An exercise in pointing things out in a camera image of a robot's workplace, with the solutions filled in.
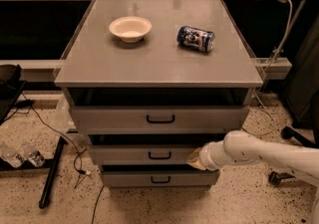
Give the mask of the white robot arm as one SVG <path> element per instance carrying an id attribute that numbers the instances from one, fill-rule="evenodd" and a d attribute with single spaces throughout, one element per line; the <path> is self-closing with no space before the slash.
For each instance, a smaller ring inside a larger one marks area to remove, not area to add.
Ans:
<path id="1" fill-rule="evenodd" d="M 226 165 L 265 162 L 317 188 L 311 211 L 311 224 L 319 224 L 319 149 L 264 141 L 245 131 L 229 132 L 221 141 L 197 148 L 187 164 L 214 171 Z"/>

